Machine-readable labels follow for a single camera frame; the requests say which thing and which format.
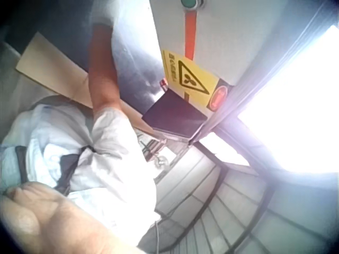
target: white cable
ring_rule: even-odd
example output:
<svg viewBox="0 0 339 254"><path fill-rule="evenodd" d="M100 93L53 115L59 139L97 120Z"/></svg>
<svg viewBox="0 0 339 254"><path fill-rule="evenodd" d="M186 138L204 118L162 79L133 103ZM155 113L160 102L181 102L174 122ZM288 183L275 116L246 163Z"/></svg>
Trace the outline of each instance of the white cable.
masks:
<svg viewBox="0 0 339 254"><path fill-rule="evenodd" d="M155 232L157 235L157 249L156 249L156 254L159 254L159 228L158 228L158 222L155 221Z"/></svg>

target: red label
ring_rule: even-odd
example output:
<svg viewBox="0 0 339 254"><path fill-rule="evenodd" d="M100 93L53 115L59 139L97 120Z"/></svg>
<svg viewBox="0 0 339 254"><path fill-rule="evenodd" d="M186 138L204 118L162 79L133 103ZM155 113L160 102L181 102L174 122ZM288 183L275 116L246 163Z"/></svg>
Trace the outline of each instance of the red label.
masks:
<svg viewBox="0 0 339 254"><path fill-rule="evenodd" d="M209 105L210 109L213 112L215 112L225 101L226 97L227 97L227 87L226 86L218 87L211 97Z"/></svg>

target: dark strap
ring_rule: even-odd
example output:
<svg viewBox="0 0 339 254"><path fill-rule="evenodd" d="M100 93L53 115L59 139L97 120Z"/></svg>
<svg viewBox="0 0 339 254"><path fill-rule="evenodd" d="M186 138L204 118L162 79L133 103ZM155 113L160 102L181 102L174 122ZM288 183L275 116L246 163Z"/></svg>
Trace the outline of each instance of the dark strap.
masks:
<svg viewBox="0 0 339 254"><path fill-rule="evenodd" d="M60 170L61 170L61 177L58 180L58 184L54 189L58 192L63 194L64 196L68 196L70 191L70 179L72 178L75 169L78 166L79 158L81 154L87 149L90 148L92 152L95 152L94 148L91 146L85 146L81 148L81 153L77 154L70 154L64 155L60 158ZM19 170L21 176L21 183L28 182L27 178L27 170L26 170L26 151L27 148L23 146L15 147L15 152L17 155L17 160L19 163Z"/></svg>
<svg viewBox="0 0 339 254"><path fill-rule="evenodd" d="M21 183L28 182L27 170L26 170L26 151L27 147L17 146L15 147L15 153L17 157L17 164L19 166Z"/></svg>

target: orange stripe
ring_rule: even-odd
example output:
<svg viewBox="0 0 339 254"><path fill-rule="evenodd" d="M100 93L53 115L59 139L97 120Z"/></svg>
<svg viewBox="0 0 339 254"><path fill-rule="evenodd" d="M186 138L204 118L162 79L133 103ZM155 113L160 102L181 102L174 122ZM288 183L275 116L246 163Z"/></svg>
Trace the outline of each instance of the orange stripe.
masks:
<svg viewBox="0 0 339 254"><path fill-rule="evenodd" d="M185 56L193 60L195 48L195 33L197 31L197 12L185 14Z"/></svg>

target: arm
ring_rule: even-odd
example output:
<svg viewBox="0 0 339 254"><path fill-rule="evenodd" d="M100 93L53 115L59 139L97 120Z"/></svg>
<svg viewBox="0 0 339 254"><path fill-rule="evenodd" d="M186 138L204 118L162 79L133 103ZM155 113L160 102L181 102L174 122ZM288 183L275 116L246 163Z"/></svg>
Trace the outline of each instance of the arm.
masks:
<svg viewBox="0 0 339 254"><path fill-rule="evenodd" d="M111 49L112 32L107 25L93 25L88 82L94 114L105 107L121 110L117 70Z"/></svg>

